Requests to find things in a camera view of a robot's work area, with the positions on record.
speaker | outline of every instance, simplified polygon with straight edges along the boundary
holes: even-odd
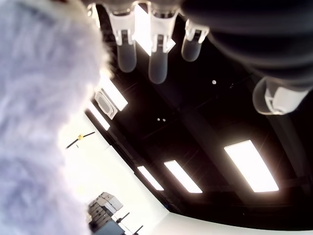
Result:
[[[112,120],[117,114],[117,108],[113,105],[105,91],[103,89],[98,91],[95,94],[94,99],[97,101],[100,109]]]

white plastic clip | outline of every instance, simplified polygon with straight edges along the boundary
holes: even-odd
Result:
[[[186,26],[185,26],[185,30],[186,30],[186,39],[188,41],[192,41],[195,37],[195,33],[196,33],[196,30],[199,30],[201,31],[201,35],[200,35],[200,38],[198,40],[198,43],[203,43],[204,40],[205,40],[205,37],[207,36],[207,34],[209,33],[209,27],[207,26],[203,26],[203,25],[200,25],[200,24],[196,24],[196,23],[193,23],[192,21],[190,20],[187,20],[186,22]]]
[[[272,97],[269,90],[266,89],[265,102],[274,115],[284,115],[294,111],[308,93],[309,91],[296,92],[279,87]]]
[[[135,13],[131,11],[126,16],[116,16],[112,12],[109,12],[110,22],[115,36],[116,44],[122,45],[122,30],[127,30],[128,44],[134,44],[135,33]]]
[[[177,14],[178,11],[170,18],[159,18],[154,16],[150,10],[152,52],[157,51],[158,35],[163,35],[163,53],[168,52],[168,45],[172,39]]]

fluffy white fabric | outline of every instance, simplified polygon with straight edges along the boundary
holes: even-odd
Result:
[[[89,234],[57,136],[108,62],[101,33],[78,0],[0,0],[0,32],[0,234]]]

rectangular light panel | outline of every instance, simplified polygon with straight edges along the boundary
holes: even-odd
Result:
[[[100,86],[110,97],[110,99],[112,100],[114,105],[119,109],[119,111],[122,111],[128,104],[128,102],[123,97],[123,95],[118,91],[118,89],[109,79],[109,77],[104,73],[101,74]]]
[[[224,148],[254,192],[277,191],[278,186],[251,141]]]
[[[162,186],[155,180],[155,178],[147,171],[147,169],[144,166],[137,167],[138,170],[143,174],[143,176],[152,184],[153,187],[155,187],[156,190],[163,191],[164,189]]]
[[[149,15],[139,5],[135,6],[135,34],[134,39],[151,56],[151,22]],[[175,42],[171,39],[167,45],[167,52],[174,46]]]
[[[181,168],[181,166],[174,160],[164,163],[171,173],[179,180],[179,182],[187,189],[188,192],[202,193],[202,190],[189,177],[189,175]]]
[[[102,127],[107,131],[110,128],[108,122],[104,119],[104,117],[99,113],[93,103],[90,101],[88,104],[88,109],[92,112],[94,117],[98,120],[98,122],[102,125]]]

